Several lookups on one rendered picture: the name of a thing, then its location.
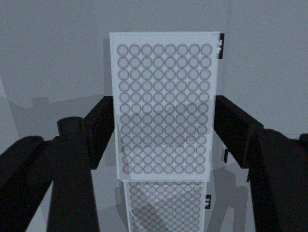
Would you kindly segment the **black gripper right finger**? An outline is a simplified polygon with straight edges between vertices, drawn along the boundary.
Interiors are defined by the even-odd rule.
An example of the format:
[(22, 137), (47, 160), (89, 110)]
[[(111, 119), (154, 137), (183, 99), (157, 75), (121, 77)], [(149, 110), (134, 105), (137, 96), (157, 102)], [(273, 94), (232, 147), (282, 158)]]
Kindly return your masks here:
[(308, 232), (308, 133), (289, 139), (223, 95), (216, 95), (214, 130), (249, 169), (255, 232)]

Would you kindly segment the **grey deck plate with bays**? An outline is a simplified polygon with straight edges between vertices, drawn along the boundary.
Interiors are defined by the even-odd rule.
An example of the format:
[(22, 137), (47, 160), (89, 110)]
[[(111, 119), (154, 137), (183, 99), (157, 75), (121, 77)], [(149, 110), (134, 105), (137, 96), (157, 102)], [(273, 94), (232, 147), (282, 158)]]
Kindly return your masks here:
[[(20, 139), (84, 119), (106, 96), (94, 0), (0, 0), (0, 76)], [(111, 141), (91, 175), (100, 232), (123, 232)]]

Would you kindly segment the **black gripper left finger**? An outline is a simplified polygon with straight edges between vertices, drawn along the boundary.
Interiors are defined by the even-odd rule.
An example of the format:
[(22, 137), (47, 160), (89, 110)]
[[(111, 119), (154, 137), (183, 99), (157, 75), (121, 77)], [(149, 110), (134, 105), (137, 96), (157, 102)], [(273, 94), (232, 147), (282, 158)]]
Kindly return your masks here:
[(53, 140), (23, 137), (0, 155), (0, 232), (26, 232), (52, 181), (46, 232), (100, 232), (91, 170), (114, 131), (113, 96), (57, 127)]

